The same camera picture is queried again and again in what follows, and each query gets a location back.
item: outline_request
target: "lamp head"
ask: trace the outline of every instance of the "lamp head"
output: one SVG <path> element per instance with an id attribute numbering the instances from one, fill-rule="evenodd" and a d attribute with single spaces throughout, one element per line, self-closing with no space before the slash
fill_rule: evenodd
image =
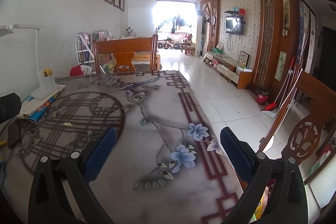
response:
<path id="1" fill-rule="evenodd" d="M 14 32 L 14 29 L 11 26 L 0 25 L 0 37 L 11 34 Z"/>

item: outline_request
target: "dark door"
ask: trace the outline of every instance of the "dark door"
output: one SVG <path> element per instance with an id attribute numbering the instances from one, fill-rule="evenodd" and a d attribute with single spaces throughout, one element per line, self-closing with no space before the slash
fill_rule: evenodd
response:
<path id="1" fill-rule="evenodd" d="M 336 92 L 336 31 L 323 26 L 318 79 Z"/>

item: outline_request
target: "patterned wallpaper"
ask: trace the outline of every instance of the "patterned wallpaper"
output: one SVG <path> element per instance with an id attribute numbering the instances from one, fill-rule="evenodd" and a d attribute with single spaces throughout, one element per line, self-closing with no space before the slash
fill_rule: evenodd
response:
<path id="1" fill-rule="evenodd" d="M 244 24 L 244 34 L 241 37 L 237 34 L 231 34 L 230 48 L 230 43 L 228 47 L 226 45 L 230 34 L 225 32 L 226 17 L 230 14 L 224 13 L 224 11 L 233 10 L 233 7 L 240 7 L 246 10 L 246 15 L 244 16 L 246 24 Z M 219 43 L 217 47 L 223 49 L 223 54 L 238 60 L 240 51 L 244 51 L 250 55 L 248 67 L 253 68 L 257 54 L 259 27 L 260 0 L 220 0 Z"/>

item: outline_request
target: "dining table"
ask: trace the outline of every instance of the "dining table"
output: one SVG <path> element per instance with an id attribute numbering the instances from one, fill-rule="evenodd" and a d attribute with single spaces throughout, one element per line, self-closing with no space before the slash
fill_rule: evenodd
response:
<path id="1" fill-rule="evenodd" d="M 179 71 L 134 71 L 56 78 L 65 88 L 36 122 L 0 126 L 0 140 L 19 125 L 21 142 L 2 150 L 1 190 L 28 222 L 29 196 L 43 156 L 58 160 L 117 132 L 89 187 L 116 224 L 219 224 L 243 193 L 190 83 Z M 85 222 L 69 183 L 77 219 Z"/>

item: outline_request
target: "chair backrest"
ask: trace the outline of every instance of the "chair backrest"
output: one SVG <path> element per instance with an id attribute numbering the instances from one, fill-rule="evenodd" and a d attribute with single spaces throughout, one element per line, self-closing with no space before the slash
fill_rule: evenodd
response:
<path id="1" fill-rule="evenodd" d="M 299 165 L 314 153 L 323 125 L 336 117 L 336 93 L 306 72 L 301 73 L 297 88 L 311 98 L 310 114 L 294 127 L 281 155 L 284 160 L 295 158 Z"/>
<path id="2" fill-rule="evenodd" d="M 147 38 L 93 41 L 93 55 L 96 73 L 100 74 L 99 54 L 112 53 L 116 62 L 113 72 L 135 71 L 132 58 L 135 52 L 151 52 L 150 70 L 155 70 L 158 35 Z"/>

